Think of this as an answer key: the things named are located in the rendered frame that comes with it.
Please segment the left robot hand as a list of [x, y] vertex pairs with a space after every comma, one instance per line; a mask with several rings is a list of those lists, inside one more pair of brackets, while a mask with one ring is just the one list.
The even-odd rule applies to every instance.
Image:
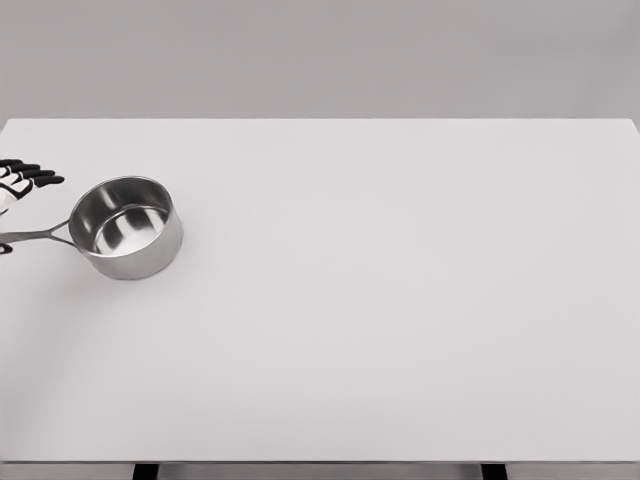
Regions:
[[54, 170], [20, 159], [0, 159], [0, 217], [36, 190], [59, 185], [65, 178]]

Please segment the steel saucepan with long handle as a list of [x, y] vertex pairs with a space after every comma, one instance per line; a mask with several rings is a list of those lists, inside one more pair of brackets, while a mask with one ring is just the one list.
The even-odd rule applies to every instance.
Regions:
[[134, 281], [167, 268], [183, 237], [169, 191], [147, 177], [123, 176], [88, 190], [61, 223], [44, 230], [0, 233], [0, 246], [8, 251], [25, 241], [64, 243], [103, 276]]

